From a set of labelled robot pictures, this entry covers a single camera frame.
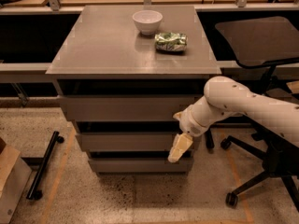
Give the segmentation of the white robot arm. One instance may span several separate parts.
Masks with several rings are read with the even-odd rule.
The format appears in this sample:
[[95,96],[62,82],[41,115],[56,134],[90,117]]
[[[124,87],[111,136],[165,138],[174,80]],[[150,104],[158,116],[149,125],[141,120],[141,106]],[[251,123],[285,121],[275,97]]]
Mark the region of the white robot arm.
[[254,93],[241,83],[218,76],[205,84],[204,95],[197,102],[174,115],[182,134],[175,136],[168,160],[177,162],[192,145],[194,137],[234,114],[245,115],[299,146],[298,105]]

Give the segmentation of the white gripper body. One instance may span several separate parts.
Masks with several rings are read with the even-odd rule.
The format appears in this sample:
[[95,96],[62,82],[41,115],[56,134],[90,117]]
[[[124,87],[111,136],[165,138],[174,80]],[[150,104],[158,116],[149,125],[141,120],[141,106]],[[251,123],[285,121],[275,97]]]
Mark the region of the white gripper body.
[[192,116],[191,106],[180,113],[179,128],[192,137],[199,137],[206,132],[206,127],[199,124]]

